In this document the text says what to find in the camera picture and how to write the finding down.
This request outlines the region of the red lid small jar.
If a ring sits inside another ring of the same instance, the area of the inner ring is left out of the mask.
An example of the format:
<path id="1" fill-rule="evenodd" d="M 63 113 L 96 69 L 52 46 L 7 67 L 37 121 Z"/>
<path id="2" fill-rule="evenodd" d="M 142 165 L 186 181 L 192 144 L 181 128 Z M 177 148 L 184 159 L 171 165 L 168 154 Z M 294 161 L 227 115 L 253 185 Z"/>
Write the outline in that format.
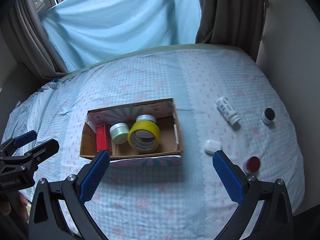
<path id="1" fill-rule="evenodd" d="M 244 163 L 244 172 L 246 174 L 257 173 L 260 169 L 260 159 L 256 156 L 252 156 Z"/>

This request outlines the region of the red rectangular box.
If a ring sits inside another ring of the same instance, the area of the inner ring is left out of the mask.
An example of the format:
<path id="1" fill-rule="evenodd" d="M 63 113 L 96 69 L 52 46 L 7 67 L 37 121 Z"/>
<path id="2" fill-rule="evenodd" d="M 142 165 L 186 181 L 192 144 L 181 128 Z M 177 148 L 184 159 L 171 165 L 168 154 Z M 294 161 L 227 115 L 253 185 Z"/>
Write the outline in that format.
<path id="1" fill-rule="evenodd" d="M 96 147 L 97 152 L 100 150 L 106 150 L 112 155 L 112 142 L 109 132 L 109 126 L 102 124 L 96 127 Z"/>

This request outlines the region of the small light green jar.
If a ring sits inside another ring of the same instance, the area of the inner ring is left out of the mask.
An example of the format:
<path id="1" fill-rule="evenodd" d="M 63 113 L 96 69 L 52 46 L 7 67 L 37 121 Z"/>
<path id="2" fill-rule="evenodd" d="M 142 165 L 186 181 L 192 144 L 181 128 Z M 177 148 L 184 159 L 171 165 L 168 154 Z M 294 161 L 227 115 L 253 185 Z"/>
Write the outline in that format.
<path id="1" fill-rule="evenodd" d="M 127 142 L 127 136 L 129 134 L 129 128 L 127 124 L 120 122 L 114 124 L 109 129 L 112 141 L 115 144 L 123 144 Z"/>

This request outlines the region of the white earbuds case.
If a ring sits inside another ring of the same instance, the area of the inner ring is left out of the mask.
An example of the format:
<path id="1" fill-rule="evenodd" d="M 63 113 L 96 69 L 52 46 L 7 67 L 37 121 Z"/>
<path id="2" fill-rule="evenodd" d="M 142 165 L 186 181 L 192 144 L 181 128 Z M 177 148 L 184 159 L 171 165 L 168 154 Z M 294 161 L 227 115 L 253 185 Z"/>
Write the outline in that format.
<path id="1" fill-rule="evenodd" d="M 222 150 L 222 144 L 215 140 L 206 140 L 203 149 L 208 154 L 214 154 L 216 151 Z"/>

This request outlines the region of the black lid small jar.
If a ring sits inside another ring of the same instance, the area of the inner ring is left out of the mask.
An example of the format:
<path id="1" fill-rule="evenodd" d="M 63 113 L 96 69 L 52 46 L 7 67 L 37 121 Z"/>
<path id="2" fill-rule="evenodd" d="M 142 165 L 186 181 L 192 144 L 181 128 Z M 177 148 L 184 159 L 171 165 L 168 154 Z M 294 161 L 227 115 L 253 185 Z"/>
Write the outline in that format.
<path id="1" fill-rule="evenodd" d="M 272 108 L 266 108 L 262 115 L 261 115 L 261 120 L 264 124 L 269 125 L 271 124 L 275 119 L 275 112 Z"/>

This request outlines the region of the yellow tape roll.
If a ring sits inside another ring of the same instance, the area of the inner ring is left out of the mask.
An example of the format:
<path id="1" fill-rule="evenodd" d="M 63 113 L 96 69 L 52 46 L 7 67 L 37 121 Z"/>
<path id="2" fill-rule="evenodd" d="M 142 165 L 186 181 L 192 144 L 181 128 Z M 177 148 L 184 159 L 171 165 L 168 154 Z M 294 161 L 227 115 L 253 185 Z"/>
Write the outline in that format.
<path id="1" fill-rule="evenodd" d="M 159 146 L 160 135 L 160 129 L 156 124 L 139 121 L 132 125 L 127 140 L 129 145 L 139 152 L 150 153 Z"/>

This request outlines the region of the cardboard box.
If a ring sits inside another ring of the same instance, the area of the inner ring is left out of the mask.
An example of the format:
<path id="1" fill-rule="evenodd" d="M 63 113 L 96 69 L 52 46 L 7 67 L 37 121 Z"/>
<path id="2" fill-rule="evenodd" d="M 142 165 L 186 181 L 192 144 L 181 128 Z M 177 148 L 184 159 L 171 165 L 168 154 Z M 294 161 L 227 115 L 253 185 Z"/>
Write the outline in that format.
<path id="1" fill-rule="evenodd" d="M 173 98 L 118 105 L 87 112 L 80 157 L 110 154 L 112 166 L 161 167 L 181 163 L 183 152 Z"/>

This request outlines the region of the white pill bottle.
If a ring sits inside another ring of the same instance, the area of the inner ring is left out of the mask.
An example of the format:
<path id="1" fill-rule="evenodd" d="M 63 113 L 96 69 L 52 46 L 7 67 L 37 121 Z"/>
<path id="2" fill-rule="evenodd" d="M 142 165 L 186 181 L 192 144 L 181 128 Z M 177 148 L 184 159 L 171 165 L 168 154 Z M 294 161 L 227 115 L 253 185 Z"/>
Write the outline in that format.
<path id="1" fill-rule="evenodd" d="M 222 96 L 216 101 L 217 109 L 223 117 L 231 124 L 234 125 L 240 120 L 240 116 L 235 108 L 231 105 L 229 100 Z"/>

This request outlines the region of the white jar green label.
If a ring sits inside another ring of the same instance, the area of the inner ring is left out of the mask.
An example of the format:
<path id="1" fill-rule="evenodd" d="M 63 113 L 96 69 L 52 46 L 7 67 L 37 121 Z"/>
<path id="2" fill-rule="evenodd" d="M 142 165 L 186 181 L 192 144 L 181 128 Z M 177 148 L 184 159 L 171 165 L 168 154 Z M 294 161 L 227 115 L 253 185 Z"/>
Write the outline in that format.
<path id="1" fill-rule="evenodd" d="M 153 115 L 149 114 L 142 114 L 136 117 L 136 122 L 139 121 L 150 121 L 153 122 L 154 124 L 156 123 L 156 118 Z"/>

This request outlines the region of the grey headboard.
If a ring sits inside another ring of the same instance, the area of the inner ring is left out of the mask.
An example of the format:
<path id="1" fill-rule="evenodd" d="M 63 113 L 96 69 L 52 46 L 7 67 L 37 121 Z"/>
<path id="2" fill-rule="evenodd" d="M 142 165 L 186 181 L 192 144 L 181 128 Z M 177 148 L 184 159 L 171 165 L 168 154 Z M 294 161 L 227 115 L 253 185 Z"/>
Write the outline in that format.
<path id="1" fill-rule="evenodd" d="M 42 86 L 42 82 L 24 65 L 19 64 L 1 91 L 1 139 L 10 113 Z"/>

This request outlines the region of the left brown curtain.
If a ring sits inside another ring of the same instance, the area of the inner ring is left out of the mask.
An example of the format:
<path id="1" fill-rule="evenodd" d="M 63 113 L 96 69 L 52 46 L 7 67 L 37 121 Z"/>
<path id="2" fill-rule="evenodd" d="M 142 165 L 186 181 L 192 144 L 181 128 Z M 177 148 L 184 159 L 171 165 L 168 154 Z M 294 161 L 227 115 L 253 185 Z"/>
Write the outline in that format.
<path id="1" fill-rule="evenodd" d="M 33 0 L 16 0 L 9 16 L 24 62 L 33 74 L 43 79 L 67 75 L 66 64 L 49 40 Z"/>

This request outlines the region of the brown curtain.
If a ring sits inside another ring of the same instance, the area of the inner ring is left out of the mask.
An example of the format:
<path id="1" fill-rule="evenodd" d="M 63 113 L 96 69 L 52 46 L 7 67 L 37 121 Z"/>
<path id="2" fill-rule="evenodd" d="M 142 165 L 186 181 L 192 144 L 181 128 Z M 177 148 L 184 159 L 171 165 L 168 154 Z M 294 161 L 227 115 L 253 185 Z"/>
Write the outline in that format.
<path id="1" fill-rule="evenodd" d="M 268 0 L 200 0 L 200 7 L 196 43 L 238 47 L 257 59 Z"/>
<path id="2" fill-rule="evenodd" d="M 43 79 L 67 75 L 66 64 L 49 40 L 33 0 L 16 0 L 9 16 L 24 62 L 33 74 Z"/>

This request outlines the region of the patterned blue bed sheet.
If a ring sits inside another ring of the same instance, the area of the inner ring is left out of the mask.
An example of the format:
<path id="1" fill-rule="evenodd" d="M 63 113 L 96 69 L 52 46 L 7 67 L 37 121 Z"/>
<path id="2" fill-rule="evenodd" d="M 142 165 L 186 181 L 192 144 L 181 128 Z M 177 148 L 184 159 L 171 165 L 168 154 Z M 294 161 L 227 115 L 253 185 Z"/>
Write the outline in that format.
<path id="1" fill-rule="evenodd" d="M 238 49 L 181 46 L 134 53 L 50 82 L 9 115 L 1 141 L 34 130 L 36 145 L 59 142 L 57 154 L 34 178 L 76 174 L 95 150 L 87 113 L 110 108 L 101 119 L 132 125 L 145 113 L 134 103 L 165 100 L 152 111 L 163 157 L 137 158 L 129 144 L 86 207 L 109 239 L 214 239 L 236 210 L 203 150 L 217 141 L 233 163 L 260 159 L 257 178 L 285 182 L 296 210 L 304 192 L 303 156 L 289 114 L 267 77 Z"/>

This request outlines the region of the light blue hanging sheet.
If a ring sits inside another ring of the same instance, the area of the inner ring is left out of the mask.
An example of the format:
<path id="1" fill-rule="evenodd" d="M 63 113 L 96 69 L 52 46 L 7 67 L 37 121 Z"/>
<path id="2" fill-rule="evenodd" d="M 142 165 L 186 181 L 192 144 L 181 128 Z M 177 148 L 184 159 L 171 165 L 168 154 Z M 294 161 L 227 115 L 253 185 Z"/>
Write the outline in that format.
<path id="1" fill-rule="evenodd" d="M 40 19 L 73 72 L 138 50 L 194 43 L 199 0 L 65 0 Z"/>

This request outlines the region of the right brown curtain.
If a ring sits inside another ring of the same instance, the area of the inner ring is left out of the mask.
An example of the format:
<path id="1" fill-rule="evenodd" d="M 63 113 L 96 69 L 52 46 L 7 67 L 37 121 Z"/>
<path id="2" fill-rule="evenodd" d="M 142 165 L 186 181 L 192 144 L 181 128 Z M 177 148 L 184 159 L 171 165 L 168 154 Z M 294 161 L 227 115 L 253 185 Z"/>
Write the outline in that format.
<path id="1" fill-rule="evenodd" d="M 200 7 L 196 43 L 238 47 L 257 59 L 268 0 L 200 0 Z"/>

